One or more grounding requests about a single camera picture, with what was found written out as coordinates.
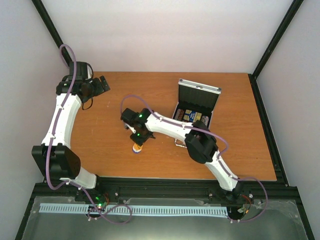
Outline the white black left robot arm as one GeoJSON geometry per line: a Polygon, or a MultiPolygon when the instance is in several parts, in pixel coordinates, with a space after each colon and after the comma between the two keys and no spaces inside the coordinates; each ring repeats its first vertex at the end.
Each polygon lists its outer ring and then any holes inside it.
{"type": "Polygon", "coordinates": [[[79,109],[86,102],[110,90],[104,76],[94,77],[89,63],[70,63],[69,74],[56,87],[56,103],[47,134],[40,145],[33,146],[31,155],[46,181],[60,180],[86,190],[92,201],[103,198],[104,188],[97,184],[98,176],[81,165],[71,150],[71,136],[79,109]]]}

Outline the blue playing card deck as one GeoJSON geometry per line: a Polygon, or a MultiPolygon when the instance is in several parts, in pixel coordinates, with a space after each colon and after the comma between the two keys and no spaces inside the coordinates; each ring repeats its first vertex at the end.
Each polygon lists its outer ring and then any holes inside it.
{"type": "Polygon", "coordinates": [[[194,111],[194,110],[186,109],[182,120],[184,122],[194,123],[196,121],[200,121],[201,118],[202,118],[202,113],[201,112],[197,112],[197,111],[194,111]]]}

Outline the blue dealer button stack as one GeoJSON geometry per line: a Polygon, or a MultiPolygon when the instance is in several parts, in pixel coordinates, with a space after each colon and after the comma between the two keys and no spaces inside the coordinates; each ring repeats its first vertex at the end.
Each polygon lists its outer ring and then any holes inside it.
{"type": "Polygon", "coordinates": [[[140,153],[143,149],[143,145],[138,145],[137,143],[134,143],[132,146],[132,151],[136,154],[140,153]]]}

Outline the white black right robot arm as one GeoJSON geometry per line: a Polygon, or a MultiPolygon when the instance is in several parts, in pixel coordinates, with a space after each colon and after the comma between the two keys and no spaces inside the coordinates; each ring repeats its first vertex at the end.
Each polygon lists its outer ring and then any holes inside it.
{"type": "Polygon", "coordinates": [[[142,146],[154,133],[160,133],[183,142],[191,159],[204,164],[217,179],[220,195],[226,201],[235,203],[242,187],[238,177],[230,170],[217,146],[217,135],[209,131],[200,121],[182,122],[165,117],[147,108],[135,112],[126,108],[120,116],[125,128],[132,131],[130,139],[142,146]]]}

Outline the aluminium poker case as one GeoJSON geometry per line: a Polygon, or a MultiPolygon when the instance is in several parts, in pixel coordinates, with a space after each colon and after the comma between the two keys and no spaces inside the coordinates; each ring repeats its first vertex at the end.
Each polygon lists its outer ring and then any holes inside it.
{"type": "Polygon", "coordinates": [[[182,78],[179,79],[178,101],[172,118],[174,119],[177,109],[182,109],[184,112],[186,110],[192,110],[202,113],[202,116],[208,116],[210,126],[221,91],[219,87],[182,78]]]}

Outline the grey poker chip stack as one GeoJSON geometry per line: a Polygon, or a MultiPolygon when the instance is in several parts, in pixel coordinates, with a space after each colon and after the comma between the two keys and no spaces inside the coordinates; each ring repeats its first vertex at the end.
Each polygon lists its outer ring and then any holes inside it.
{"type": "Polygon", "coordinates": [[[206,127],[208,127],[209,124],[210,124],[210,118],[209,118],[208,116],[206,116],[206,115],[203,115],[203,116],[201,117],[201,121],[203,122],[203,124],[204,124],[206,127]]]}

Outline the brown poker chip stack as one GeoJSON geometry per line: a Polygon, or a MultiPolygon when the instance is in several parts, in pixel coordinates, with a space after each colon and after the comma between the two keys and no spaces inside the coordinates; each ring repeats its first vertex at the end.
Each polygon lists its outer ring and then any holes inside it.
{"type": "Polygon", "coordinates": [[[178,108],[174,115],[174,119],[177,121],[182,121],[184,113],[185,111],[183,109],[178,108]]]}

